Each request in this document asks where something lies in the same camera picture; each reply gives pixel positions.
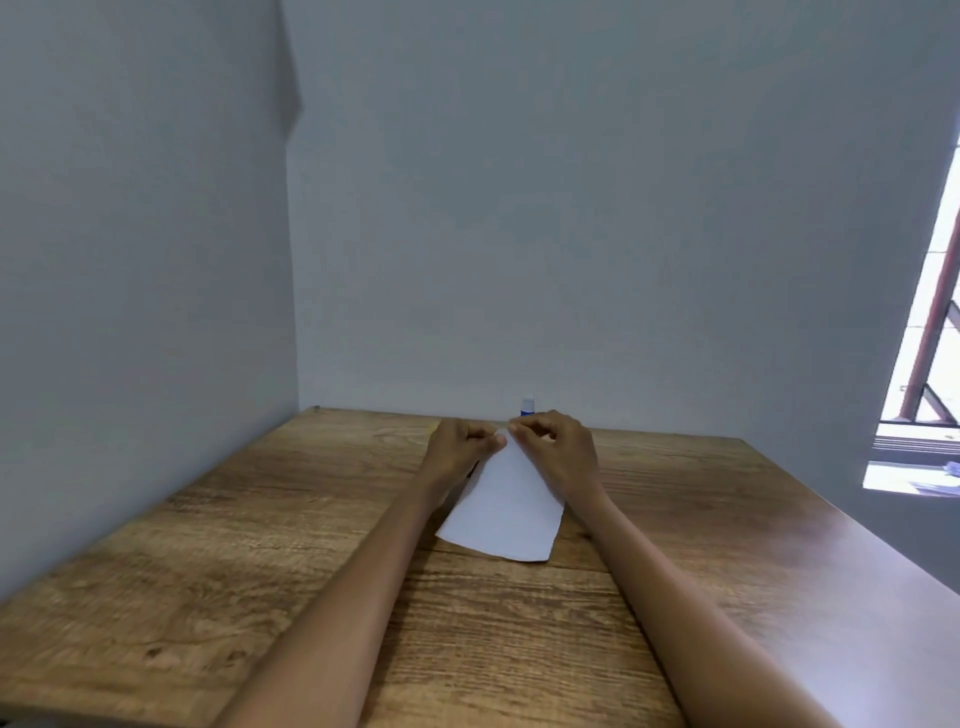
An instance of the hand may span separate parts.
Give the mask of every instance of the hand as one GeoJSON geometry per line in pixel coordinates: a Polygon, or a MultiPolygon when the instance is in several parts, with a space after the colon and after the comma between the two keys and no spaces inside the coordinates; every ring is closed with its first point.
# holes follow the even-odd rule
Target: hand
{"type": "Polygon", "coordinates": [[[439,505],[450,488],[463,482],[473,466],[506,444],[507,438],[496,434],[493,425],[441,420],[430,435],[415,479],[430,490],[439,505]]]}
{"type": "Polygon", "coordinates": [[[574,510],[591,497],[604,495],[600,465],[590,431],[557,410],[510,420],[516,442],[543,479],[574,510]]]}

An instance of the person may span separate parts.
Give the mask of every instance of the person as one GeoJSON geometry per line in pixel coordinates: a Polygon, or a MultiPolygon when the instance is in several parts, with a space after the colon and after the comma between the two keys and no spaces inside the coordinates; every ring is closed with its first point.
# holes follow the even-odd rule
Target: person
{"type": "MultiPolygon", "coordinates": [[[[510,431],[590,531],[694,728],[839,725],[617,509],[586,427],[553,411],[517,418],[510,431]]],[[[215,727],[355,726],[428,517],[505,444],[492,425],[443,420],[410,483],[268,651],[215,727]]]]}

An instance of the white paper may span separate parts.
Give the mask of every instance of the white paper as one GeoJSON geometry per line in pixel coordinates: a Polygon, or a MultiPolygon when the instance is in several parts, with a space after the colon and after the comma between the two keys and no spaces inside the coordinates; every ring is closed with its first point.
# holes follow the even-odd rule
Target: white paper
{"type": "Polygon", "coordinates": [[[473,473],[437,535],[491,556],[546,561],[564,502],[553,495],[510,433],[501,432],[507,446],[473,473]]]}

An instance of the wall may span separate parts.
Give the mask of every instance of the wall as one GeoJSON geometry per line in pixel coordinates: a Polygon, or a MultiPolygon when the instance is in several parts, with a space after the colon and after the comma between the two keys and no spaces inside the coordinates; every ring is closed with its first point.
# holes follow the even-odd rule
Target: wall
{"type": "Polygon", "coordinates": [[[960,588],[955,502],[860,489],[957,131],[955,7],[287,12],[301,406],[530,394],[744,437],[960,588]]]}
{"type": "Polygon", "coordinates": [[[296,411],[276,10],[235,8],[243,63],[226,5],[0,4],[0,596],[296,411]]]}

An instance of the wooden table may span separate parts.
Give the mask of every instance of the wooden table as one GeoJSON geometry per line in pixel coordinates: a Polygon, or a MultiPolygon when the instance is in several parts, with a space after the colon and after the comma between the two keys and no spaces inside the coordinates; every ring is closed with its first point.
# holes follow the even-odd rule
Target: wooden table
{"type": "MultiPolygon", "coordinates": [[[[0,607],[0,714],[205,726],[417,466],[433,418],[313,408],[0,607]]],[[[595,433],[616,503],[849,726],[960,722],[960,597],[738,440],[595,433]]],[[[680,726],[589,536],[425,532],[371,726],[680,726]]]]}

